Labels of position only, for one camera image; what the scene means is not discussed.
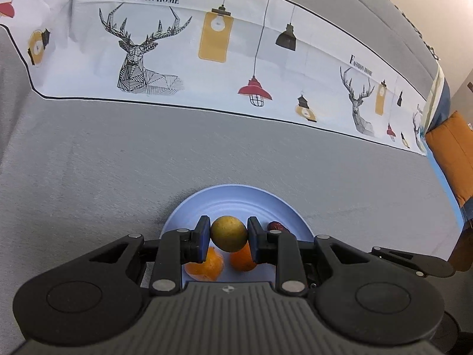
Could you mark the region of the yellow-green round fruit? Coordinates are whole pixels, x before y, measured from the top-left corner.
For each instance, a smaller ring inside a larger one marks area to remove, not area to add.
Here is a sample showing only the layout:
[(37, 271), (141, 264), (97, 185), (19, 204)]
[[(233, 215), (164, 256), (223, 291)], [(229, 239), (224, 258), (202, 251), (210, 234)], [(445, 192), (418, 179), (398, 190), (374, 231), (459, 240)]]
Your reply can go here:
[(210, 235), (213, 244), (225, 252), (241, 250), (248, 240), (247, 228), (234, 216), (221, 216), (214, 220)]

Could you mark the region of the orange tangerine left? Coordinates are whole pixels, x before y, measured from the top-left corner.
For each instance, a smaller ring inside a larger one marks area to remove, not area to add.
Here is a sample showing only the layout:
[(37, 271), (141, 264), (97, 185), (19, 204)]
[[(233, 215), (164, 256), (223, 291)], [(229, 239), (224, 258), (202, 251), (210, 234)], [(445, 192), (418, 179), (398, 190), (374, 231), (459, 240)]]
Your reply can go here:
[(214, 282), (224, 271), (224, 257), (214, 247), (210, 247), (203, 263), (187, 263), (184, 270), (194, 280)]

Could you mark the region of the orange tangerine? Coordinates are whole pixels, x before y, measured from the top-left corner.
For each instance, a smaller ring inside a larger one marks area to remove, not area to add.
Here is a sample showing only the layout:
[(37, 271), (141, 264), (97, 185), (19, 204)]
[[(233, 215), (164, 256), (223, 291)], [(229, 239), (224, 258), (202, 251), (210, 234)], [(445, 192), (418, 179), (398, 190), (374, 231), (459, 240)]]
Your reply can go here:
[(252, 259), (249, 243), (239, 251), (232, 252), (229, 256), (229, 262), (232, 268), (238, 272), (250, 272), (257, 267)]
[(224, 271), (224, 257), (214, 247), (210, 247), (203, 263), (187, 263), (184, 270), (194, 280), (214, 282)]

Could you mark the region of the dark red jujube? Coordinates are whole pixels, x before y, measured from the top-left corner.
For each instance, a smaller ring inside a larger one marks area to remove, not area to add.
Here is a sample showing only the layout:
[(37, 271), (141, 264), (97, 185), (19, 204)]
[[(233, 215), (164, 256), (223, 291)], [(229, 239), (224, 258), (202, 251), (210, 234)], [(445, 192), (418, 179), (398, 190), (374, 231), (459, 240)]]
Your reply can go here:
[(282, 233), (289, 233), (288, 228), (285, 227), (283, 224), (281, 224), (278, 221), (272, 221), (272, 222), (268, 223), (267, 230), (268, 231), (280, 231)]

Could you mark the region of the orange tangerine right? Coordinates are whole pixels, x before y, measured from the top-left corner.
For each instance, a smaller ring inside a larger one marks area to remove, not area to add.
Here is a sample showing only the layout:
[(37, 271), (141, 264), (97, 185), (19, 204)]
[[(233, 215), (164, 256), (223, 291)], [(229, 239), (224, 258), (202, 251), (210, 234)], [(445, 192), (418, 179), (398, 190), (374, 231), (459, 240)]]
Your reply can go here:
[(232, 252), (229, 256), (229, 262), (232, 268), (238, 272), (250, 272), (257, 267), (252, 259), (249, 243), (239, 251)]

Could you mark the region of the orange cushion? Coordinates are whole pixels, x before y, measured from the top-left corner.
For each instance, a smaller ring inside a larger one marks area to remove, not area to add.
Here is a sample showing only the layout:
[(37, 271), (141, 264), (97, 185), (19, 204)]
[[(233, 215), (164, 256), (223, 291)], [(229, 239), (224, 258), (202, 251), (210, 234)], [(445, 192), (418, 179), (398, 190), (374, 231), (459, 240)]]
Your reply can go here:
[(458, 111), (426, 133), (428, 147), (460, 207), (472, 198), (472, 129)]

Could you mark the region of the blue striped cushion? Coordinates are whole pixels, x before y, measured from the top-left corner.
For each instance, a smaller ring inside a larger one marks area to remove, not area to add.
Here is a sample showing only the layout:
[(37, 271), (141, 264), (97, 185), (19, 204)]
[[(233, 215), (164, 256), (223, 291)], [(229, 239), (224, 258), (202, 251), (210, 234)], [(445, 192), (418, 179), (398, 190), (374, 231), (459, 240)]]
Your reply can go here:
[(440, 65), (422, 111), (421, 134), (425, 135), (443, 123), (449, 116), (451, 92)]

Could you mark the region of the grey deer print tablecloth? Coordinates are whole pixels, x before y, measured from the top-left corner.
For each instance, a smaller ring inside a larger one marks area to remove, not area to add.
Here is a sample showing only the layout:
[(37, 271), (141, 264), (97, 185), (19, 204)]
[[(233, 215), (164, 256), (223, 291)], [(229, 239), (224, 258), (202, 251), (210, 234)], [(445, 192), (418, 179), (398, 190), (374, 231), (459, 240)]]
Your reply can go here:
[(360, 249), (448, 258), (462, 216), (425, 157), (328, 131), (165, 106), (48, 100), (1, 33), (1, 352), (27, 280), (127, 233), (154, 236), (202, 188), (282, 197)]

